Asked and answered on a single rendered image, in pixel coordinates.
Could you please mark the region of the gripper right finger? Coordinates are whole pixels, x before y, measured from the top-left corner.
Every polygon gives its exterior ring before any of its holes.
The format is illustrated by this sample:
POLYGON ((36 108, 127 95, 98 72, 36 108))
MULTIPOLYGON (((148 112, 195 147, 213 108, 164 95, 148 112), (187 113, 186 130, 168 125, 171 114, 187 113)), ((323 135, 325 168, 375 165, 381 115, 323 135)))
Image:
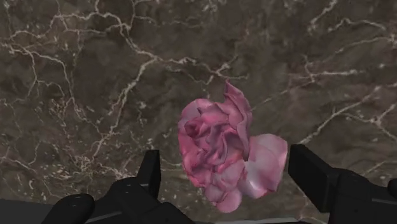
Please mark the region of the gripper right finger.
POLYGON ((386 187, 334 168, 303 144, 290 147, 288 174, 328 224, 397 224, 397 179, 386 187))

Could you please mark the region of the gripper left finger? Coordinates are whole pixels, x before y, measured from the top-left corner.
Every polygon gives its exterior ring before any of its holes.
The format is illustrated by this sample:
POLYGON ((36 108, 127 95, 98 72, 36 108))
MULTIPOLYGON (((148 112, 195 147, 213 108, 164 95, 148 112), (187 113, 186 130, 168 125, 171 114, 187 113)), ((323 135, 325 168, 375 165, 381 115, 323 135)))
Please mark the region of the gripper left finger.
POLYGON ((87 194, 60 199, 41 224, 195 224, 157 197, 161 184, 160 152, 145 152, 136 177, 115 181, 99 200, 87 194))

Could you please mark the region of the pink rose flower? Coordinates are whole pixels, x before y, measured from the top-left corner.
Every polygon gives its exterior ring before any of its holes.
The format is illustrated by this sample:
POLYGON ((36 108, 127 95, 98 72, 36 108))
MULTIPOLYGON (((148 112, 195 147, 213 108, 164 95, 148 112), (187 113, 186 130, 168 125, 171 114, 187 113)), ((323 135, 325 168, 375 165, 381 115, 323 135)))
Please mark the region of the pink rose flower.
POLYGON ((235 211, 243 195, 276 192, 288 154, 273 134, 251 136, 252 112, 244 94, 225 83, 222 103, 195 99, 181 112, 179 150, 189 180, 222 213, 235 211))

